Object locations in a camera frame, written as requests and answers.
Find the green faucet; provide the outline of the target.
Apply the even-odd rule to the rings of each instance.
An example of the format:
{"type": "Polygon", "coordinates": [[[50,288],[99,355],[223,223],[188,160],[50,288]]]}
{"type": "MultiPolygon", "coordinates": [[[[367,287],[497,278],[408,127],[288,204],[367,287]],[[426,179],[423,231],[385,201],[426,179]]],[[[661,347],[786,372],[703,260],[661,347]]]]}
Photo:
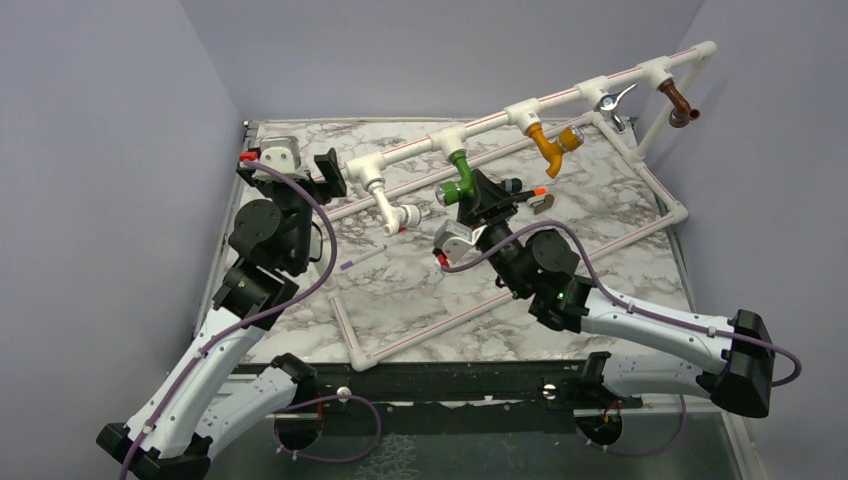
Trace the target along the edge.
{"type": "Polygon", "coordinates": [[[473,173],[468,164],[467,151],[456,150],[448,156],[448,160],[457,170],[459,179],[445,181],[436,188],[436,200],[441,206],[453,205],[474,194],[473,173]]]}

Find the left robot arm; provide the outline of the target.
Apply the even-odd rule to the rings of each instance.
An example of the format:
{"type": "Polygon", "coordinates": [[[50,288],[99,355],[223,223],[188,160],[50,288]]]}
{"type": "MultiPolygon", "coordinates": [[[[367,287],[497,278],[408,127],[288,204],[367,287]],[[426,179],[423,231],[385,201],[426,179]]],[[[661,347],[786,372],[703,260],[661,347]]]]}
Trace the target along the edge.
{"type": "Polygon", "coordinates": [[[201,479],[262,417],[313,401],[314,370],[293,354],[227,399],[217,395],[279,317],[330,282],[339,246],[326,206],[348,193],[338,155],[329,149],[307,167],[284,145],[260,146],[240,155],[237,173],[259,196],[233,216],[227,243],[236,258],[211,298],[217,316],[140,410],[97,436],[121,478],[201,479]]]}

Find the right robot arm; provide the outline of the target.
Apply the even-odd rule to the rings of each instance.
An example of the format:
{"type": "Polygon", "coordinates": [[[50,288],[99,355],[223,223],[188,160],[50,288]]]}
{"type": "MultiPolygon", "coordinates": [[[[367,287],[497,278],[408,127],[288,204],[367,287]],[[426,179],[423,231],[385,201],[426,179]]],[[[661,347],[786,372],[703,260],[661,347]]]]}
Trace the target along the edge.
{"type": "Polygon", "coordinates": [[[731,413],[765,418],[770,411],[775,354],[764,319],[740,309],[732,317],[700,316],[640,302],[598,279],[570,230],[547,220],[514,232],[517,197],[480,170],[461,196],[458,221],[479,227],[477,263],[488,262],[495,284],[530,302],[531,316],[554,331],[619,338],[669,354],[697,368],[694,392],[731,413]]]}

